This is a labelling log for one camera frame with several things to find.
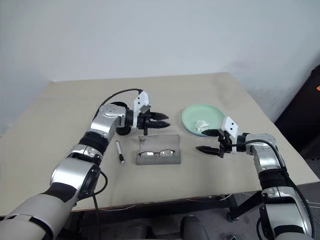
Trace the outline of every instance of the beige table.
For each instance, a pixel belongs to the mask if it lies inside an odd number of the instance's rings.
[[[152,111],[170,117],[170,127],[153,129],[149,134],[179,134],[182,163],[135,165],[142,130],[127,136],[115,135],[100,165],[109,179],[107,189],[97,196],[100,207],[260,189],[252,156],[226,154],[222,159],[195,149],[198,145],[211,145],[210,138],[192,135],[182,126],[183,109],[196,103],[218,107],[239,125],[240,132],[274,135],[296,184],[319,180],[237,80],[227,73],[51,82],[1,139],[0,215],[44,192],[53,169],[79,142],[99,104],[127,88],[144,89],[151,97]],[[132,108],[135,97],[135,92],[124,93],[114,100],[127,102]],[[119,163],[115,140],[121,142],[124,165]],[[100,179],[97,189],[102,184]],[[74,210],[93,208],[93,201],[88,198]]]

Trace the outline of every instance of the glasses lens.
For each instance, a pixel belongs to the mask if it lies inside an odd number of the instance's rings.
[[[173,150],[162,150],[161,152],[159,152],[159,156],[160,157],[172,157],[174,155]]]
[[[140,153],[140,157],[154,157],[155,154],[152,151],[144,151]]]

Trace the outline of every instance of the gray floor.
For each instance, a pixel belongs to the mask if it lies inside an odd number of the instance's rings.
[[[320,160],[307,160],[307,163],[315,174],[320,177]],[[320,203],[320,182],[303,185],[300,189],[308,201]],[[249,196],[245,194],[236,194],[235,198],[239,204],[249,198]],[[317,221],[315,222],[317,232],[316,239],[320,240],[320,204],[310,204],[310,206],[312,207],[313,217],[315,221]],[[229,223],[226,220],[227,212],[228,209],[220,208],[190,212],[189,215],[194,215],[202,221],[211,240],[226,240],[227,236],[230,234],[235,235],[239,240],[258,239],[256,233],[256,223],[259,218],[258,209],[244,214],[234,223]],[[143,222],[153,228],[153,231],[158,238],[178,239],[180,237],[180,221],[185,215],[186,214],[177,214],[106,224],[102,226],[102,237],[105,240],[116,240],[126,226],[136,222]],[[97,230],[95,227],[85,228],[82,231],[82,234],[83,236],[89,237],[89,239],[97,239]]]

